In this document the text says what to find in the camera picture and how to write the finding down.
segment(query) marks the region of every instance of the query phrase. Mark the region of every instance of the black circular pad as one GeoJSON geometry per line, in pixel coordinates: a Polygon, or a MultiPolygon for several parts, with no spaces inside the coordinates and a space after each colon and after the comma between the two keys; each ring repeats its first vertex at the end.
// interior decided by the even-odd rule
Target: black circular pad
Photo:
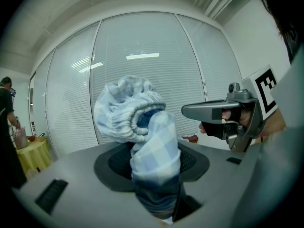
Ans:
{"type": "MultiPolygon", "coordinates": [[[[114,191],[134,191],[130,166],[133,143],[124,143],[99,155],[94,164],[98,179],[114,191]]],[[[208,158],[178,143],[180,149],[180,181],[196,181],[209,168],[208,158]]]]}

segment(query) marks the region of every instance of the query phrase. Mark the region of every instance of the yellow tablecloth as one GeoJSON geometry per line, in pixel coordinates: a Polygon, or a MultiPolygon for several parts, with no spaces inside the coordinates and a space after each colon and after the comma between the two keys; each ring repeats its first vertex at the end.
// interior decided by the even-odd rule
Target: yellow tablecloth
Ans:
{"type": "Polygon", "coordinates": [[[43,142],[35,140],[28,143],[27,147],[17,150],[25,175],[27,175],[29,170],[37,171],[37,168],[43,170],[51,165],[51,156],[49,154],[47,140],[43,142]]]}

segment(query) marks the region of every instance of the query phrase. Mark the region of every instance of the human hand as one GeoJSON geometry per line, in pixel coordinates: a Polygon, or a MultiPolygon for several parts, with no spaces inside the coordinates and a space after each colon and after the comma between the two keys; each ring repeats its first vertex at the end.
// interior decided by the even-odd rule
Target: human hand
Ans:
{"type": "MultiPolygon", "coordinates": [[[[250,110],[242,108],[239,123],[242,124],[244,127],[248,127],[249,121],[250,121],[250,115],[251,115],[250,110]]],[[[230,116],[231,116],[231,111],[230,110],[223,110],[222,119],[229,120],[230,116]]],[[[199,125],[199,130],[200,130],[201,133],[206,133],[206,130],[204,129],[202,123],[200,123],[200,125],[199,125]]]]}

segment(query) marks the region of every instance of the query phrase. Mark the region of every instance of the blue checkered cloth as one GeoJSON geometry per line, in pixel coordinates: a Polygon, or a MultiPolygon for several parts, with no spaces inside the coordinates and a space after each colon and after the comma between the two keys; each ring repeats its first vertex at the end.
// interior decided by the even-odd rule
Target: blue checkered cloth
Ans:
{"type": "Polygon", "coordinates": [[[165,107],[152,83],[136,76],[107,84],[94,107],[94,121],[103,135],[136,143],[130,159],[136,194],[160,219],[174,211],[181,166],[175,118],[165,107]]]}
{"type": "Polygon", "coordinates": [[[166,108],[163,98],[145,78],[124,76],[118,84],[106,84],[94,106],[98,130],[124,143],[146,140],[152,115],[166,108]]]}

